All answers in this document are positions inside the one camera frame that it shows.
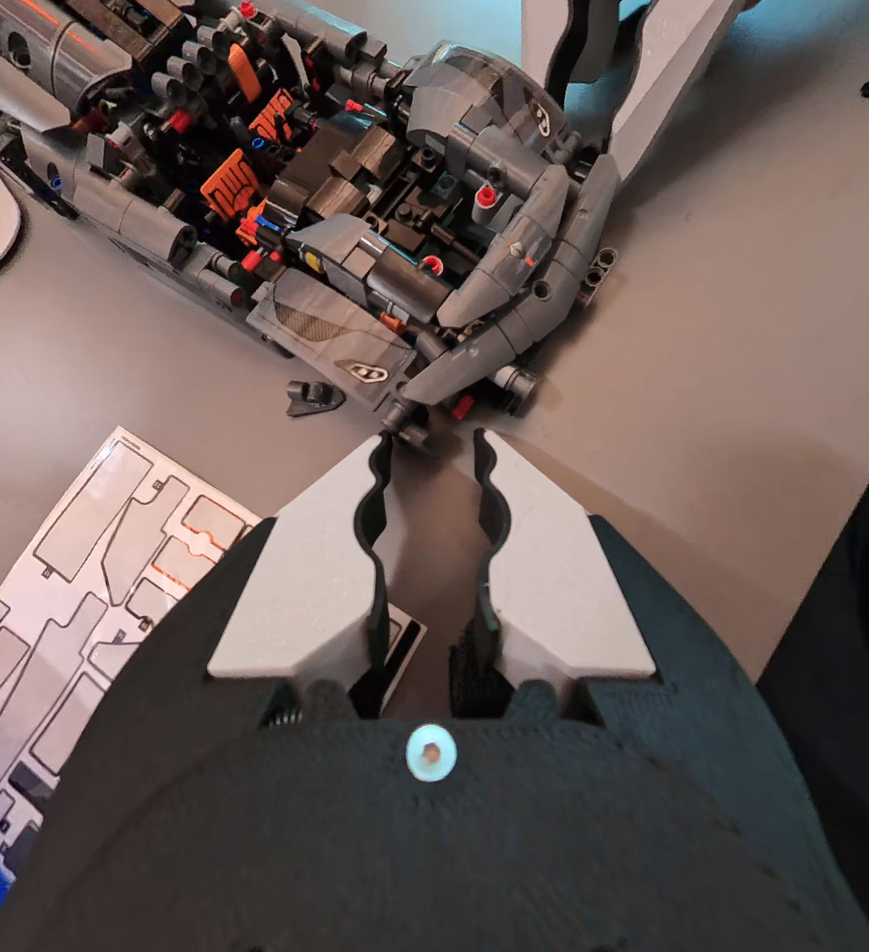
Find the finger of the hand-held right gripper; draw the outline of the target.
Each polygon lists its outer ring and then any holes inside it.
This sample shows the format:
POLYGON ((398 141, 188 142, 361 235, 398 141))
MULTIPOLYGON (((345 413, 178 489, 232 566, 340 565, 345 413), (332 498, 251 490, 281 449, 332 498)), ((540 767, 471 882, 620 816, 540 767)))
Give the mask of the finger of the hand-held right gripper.
POLYGON ((654 1, 633 35, 631 73, 611 112, 607 164, 624 189, 745 7, 742 1, 654 1))
POLYGON ((598 78, 598 2, 522 1, 521 66, 558 106, 598 78))

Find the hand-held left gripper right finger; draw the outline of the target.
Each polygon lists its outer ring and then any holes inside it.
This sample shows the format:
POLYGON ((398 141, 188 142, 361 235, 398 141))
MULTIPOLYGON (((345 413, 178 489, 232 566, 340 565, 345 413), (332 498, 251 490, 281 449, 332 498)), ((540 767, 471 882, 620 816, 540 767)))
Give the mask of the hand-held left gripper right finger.
POLYGON ((478 663, 510 684, 642 682, 657 670, 590 515, 497 432, 474 435, 478 663))

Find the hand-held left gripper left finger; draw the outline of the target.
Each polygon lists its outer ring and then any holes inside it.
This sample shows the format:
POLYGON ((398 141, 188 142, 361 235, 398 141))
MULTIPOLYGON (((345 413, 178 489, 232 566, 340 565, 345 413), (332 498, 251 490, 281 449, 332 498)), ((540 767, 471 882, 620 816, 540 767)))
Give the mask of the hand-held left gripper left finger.
POLYGON ((393 437, 378 434, 275 516, 209 660, 215 679, 356 682, 389 651, 384 566, 393 437))

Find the grey lego car model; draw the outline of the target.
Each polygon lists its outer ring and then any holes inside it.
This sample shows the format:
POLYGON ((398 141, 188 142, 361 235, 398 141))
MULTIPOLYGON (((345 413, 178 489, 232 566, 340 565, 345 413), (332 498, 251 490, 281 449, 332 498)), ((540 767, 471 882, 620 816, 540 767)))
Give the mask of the grey lego car model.
POLYGON ((302 2, 0 2, 0 172, 423 446, 514 414, 616 173, 516 65, 302 2))

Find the small black lego piece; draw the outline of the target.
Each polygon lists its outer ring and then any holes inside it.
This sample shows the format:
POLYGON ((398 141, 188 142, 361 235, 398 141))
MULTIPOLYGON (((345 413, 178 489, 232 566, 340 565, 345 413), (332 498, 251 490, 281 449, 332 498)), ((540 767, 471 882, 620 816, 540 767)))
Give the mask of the small black lego piece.
POLYGON ((299 419, 341 408, 346 395, 342 389, 325 382, 291 380, 287 385, 289 406, 286 415, 299 419))

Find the white sticker sheet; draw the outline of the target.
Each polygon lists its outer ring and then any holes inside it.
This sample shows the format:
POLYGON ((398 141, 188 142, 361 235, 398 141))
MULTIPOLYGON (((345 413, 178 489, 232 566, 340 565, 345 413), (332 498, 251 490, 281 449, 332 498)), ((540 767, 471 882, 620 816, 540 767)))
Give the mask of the white sticker sheet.
MULTIPOLYGON (((310 682, 207 671, 274 519, 123 429, 56 505, 0 585, 0 865, 10 880, 81 738, 81 763, 161 776, 295 706, 310 682)), ((427 632, 392 604, 389 614, 384 668, 337 682, 362 716, 385 709, 427 632)))

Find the person's dark green clothing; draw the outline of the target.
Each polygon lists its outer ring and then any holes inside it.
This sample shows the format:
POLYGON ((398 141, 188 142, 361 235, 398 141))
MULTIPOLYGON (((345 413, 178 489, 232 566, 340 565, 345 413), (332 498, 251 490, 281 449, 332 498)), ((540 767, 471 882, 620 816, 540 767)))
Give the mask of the person's dark green clothing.
POLYGON ((869 484, 758 689, 869 919, 869 484))

